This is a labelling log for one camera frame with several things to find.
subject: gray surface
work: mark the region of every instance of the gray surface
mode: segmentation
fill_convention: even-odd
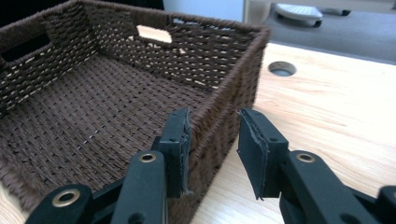
[[[272,9],[264,24],[271,26],[271,42],[396,65],[396,14],[324,9],[323,23],[279,20]]]

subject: woven basket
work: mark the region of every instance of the woven basket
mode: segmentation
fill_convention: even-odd
[[[171,43],[139,35],[167,31]],[[18,59],[8,54],[45,35]],[[71,1],[0,29],[0,177],[23,209],[81,183],[98,190],[161,135],[168,114],[191,109],[189,188],[170,200],[188,223],[251,107],[269,31],[153,9]]]

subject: wood grain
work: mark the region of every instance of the wood grain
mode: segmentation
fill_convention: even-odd
[[[396,66],[269,44],[255,109],[290,141],[318,154],[341,180],[375,196],[396,185]],[[269,63],[297,67],[292,77]],[[283,223],[278,199],[255,201],[236,144],[192,223]],[[0,189],[0,223],[22,223],[18,203]]]

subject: basket bottom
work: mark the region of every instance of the basket bottom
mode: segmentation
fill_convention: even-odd
[[[124,176],[168,114],[194,110],[209,93],[94,55],[0,120],[0,177],[31,211],[52,190],[93,190]]]

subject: round metal grommet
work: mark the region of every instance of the round metal grommet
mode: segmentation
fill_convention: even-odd
[[[313,156],[311,156],[309,154],[305,154],[305,153],[297,154],[296,157],[299,161],[303,161],[303,162],[314,162],[315,161],[315,158]]]
[[[157,157],[151,153],[146,153],[139,157],[139,160],[142,162],[152,162],[155,161],[155,159],[157,159]]]
[[[79,195],[78,189],[66,189],[52,199],[52,205],[55,207],[66,207],[74,203],[79,198]]]

